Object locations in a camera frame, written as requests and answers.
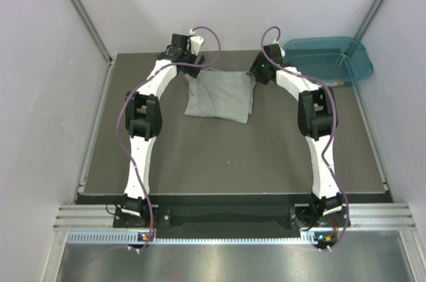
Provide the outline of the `grey adidas t-shirt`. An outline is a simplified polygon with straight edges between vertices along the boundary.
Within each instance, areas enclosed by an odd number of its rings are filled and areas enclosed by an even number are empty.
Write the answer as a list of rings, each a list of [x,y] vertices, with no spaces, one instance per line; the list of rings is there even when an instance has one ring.
[[[207,68],[188,81],[188,104],[184,114],[198,118],[221,118],[241,124],[252,114],[256,81],[245,71]]]

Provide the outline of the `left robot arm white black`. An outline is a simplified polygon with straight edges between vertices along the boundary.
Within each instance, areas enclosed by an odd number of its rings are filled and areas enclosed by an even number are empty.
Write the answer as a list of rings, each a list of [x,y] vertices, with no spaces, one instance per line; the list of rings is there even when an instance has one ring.
[[[154,228],[148,183],[152,151],[163,125],[160,98],[180,71],[198,74],[204,62],[205,57],[193,53],[169,56],[162,52],[147,78],[125,96],[116,127],[124,124],[130,147],[124,145],[119,132],[116,137],[129,158],[129,170],[119,213],[136,226]]]

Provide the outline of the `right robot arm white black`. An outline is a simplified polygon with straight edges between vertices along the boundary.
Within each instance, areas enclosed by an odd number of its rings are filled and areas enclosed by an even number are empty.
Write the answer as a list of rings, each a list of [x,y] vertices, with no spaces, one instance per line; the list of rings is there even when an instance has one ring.
[[[296,219],[306,229],[315,224],[327,225],[334,219],[335,213],[342,210],[345,197],[335,178],[333,165],[337,109],[332,90],[324,81],[306,76],[284,63],[284,51],[279,45],[264,47],[249,73],[256,82],[276,83],[297,100],[298,129],[308,143],[314,177],[309,211],[297,213]]]

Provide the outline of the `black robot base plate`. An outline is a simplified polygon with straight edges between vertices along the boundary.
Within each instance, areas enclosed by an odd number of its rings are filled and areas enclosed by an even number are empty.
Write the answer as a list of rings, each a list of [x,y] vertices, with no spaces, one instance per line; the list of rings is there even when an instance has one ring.
[[[153,230],[157,238],[170,239],[267,239],[298,237],[308,230],[296,219],[309,211],[311,194],[248,195],[157,195],[150,197],[154,228],[149,229],[119,213],[113,226],[121,229]],[[345,202],[342,210],[318,221],[313,227],[332,230],[348,225]]]

